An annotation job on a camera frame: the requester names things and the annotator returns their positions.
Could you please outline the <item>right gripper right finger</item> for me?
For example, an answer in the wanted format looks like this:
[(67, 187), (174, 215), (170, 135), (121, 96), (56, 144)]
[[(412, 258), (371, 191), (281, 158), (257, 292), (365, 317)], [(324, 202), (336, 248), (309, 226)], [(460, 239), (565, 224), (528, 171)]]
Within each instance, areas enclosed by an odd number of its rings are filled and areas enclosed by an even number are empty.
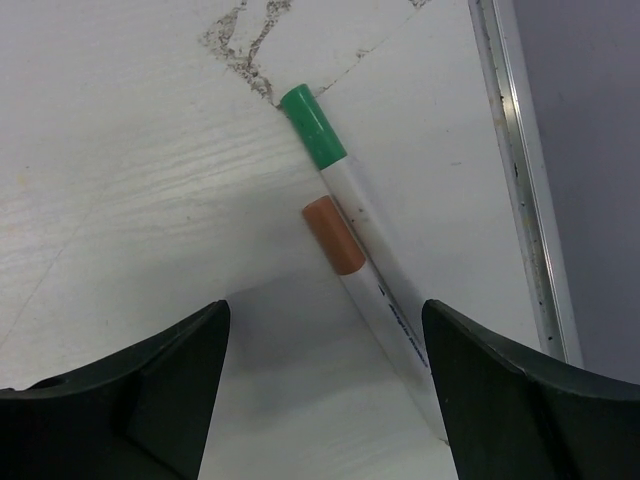
[(636, 479), (639, 387), (501, 336), (438, 300), (422, 308), (461, 479)]

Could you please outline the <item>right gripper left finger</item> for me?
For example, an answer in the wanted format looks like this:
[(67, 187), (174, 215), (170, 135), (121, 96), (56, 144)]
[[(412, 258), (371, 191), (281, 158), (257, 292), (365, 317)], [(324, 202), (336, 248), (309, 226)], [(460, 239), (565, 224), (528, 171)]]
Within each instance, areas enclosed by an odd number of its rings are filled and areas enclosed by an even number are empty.
[(216, 301), (81, 368), (2, 390), (2, 478), (197, 478), (230, 319)]

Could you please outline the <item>brown capped marker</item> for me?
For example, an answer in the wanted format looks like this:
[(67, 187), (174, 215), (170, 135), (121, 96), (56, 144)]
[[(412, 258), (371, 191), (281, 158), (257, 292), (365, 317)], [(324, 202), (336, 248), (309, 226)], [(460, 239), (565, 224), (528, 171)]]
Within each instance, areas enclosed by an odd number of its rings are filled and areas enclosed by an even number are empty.
[(302, 209), (302, 216), (394, 370), (409, 390), (427, 425), (437, 438), (447, 442), (426, 351), (333, 200), (328, 195), (314, 200)]

